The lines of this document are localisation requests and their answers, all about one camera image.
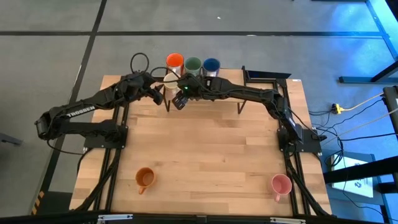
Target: wooden table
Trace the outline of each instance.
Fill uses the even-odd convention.
[[[221,70],[220,76],[243,85],[242,70]],[[120,76],[105,75],[101,89],[119,80]],[[261,83],[248,86],[272,88]],[[301,81],[287,80],[287,86],[292,109],[310,126]],[[247,102],[238,114],[236,102],[240,101],[189,101],[181,111],[171,106],[169,113],[150,98],[131,103],[112,211],[292,216],[289,197],[275,203],[269,188],[273,175],[285,173],[278,122],[259,103]],[[110,119],[112,113],[97,110],[93,122]],[[97,184],[103,156],[104,149],[94,149],[81,162],[70,209],[79,206]],[[331,213],[319,160],[301,153],[301,161],[308,189]],[[141,167],[151,167],[157,174],[157,182],[143,195],[138,194],[134,179]],[[303,213],[299,192],[296,186],[298,209]]]

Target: label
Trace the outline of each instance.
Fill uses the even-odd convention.
[[[216,77],[217,76],[217,71],[215,72],[207,72],[208,77]]]
[[[84,108],[84,109],[81,109],[81,110],[78,110],[78,111],[75,111],[75,112],[72,112],[72,113],[68,113],[67,116],[71,118],[71,117],[77,116],[79,114],[87,113],[87,112],[92,111],[92,110],[95,110],[94,106],[87,107],[87,108]]]
[[[292,120],[292,118],[289,118],[290,123],[293,124],[293,127],[296,127],[296,123],[294,123],[294,121]]]

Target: metal bracket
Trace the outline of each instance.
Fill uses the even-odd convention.
[[[127,139],[128,126],[119,126],[120,138],[117,141],[106,141],[102,135],[87,136],[84,147],[103,149],[124,149]]]
[[[132,214],[121,214],[121,215],[98,215],[98,221],[113,221],[113,220],[128,220],[132,219]]]
[[[294,218],[275,218],[275,217],[271,217],[271,223],[305,224],[305,220],[299,220],[299,219],[294,219]]]
[[[207,223],[206,215],[197,215],[197,224]]]

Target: orange cup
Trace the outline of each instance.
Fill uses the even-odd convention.
[[[184,68],[184,57],[179,53],[171,53],[166,58],[166,65],[169,70],[181,76]]]
[[[140,187],[138,193],[143,194],[144,191],[155,182],[155,180],[156,175],[151,168],[144,167],[139,169],[136,174],[137,185]]]

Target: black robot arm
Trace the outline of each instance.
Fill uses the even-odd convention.
[[[178,82],[181,89],[173,99],[173,104],[180,110],[188,99],[195,100],[223,100],[237,98],[262,103],[268,113],[278,119],[288,133],[289,142],[302,142],[302,127],[293,120],[287,99],[276,90],[262,90],[247,86],[235,85],[229,80],[220,77],[195,77],[186,74]]]
[[[69,105],[56,106],[45,112],[36,122],[37,134],[43,140],[51,140],[63,134],[81,134],[83,137],[101,136],[105,142],[118,142],[123,136],[121,127],[113,120],[101,123],[72,123],[70,118],[87,112],[102,109],[111,110],[116,106],[151,97],[157,105],[162,103],[161,86],[151,88],[155,80],[149,73],[132,73],[92,97]]]

